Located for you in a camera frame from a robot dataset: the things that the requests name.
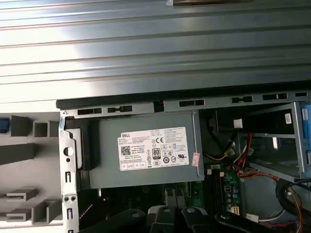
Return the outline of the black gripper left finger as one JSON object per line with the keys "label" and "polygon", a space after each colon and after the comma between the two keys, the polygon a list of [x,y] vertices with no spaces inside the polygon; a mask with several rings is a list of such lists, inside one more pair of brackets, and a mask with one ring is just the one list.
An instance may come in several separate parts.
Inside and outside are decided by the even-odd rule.
{"label": "black gripper left finger", "polygon": [[176,230],[176,208],[152,206],[148,213],[129,209],[95,225],[82,233],[174,233]]}

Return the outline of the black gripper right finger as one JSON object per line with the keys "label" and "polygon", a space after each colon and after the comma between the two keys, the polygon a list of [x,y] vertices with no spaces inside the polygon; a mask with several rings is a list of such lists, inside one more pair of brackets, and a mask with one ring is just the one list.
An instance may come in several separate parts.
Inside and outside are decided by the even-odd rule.
{"label": "black gripper right finger", "polygon": [[276,233],[277,230],[260,225],[231,212],[211,217],[201,208],[186,207],[183,218],[190,233]]}

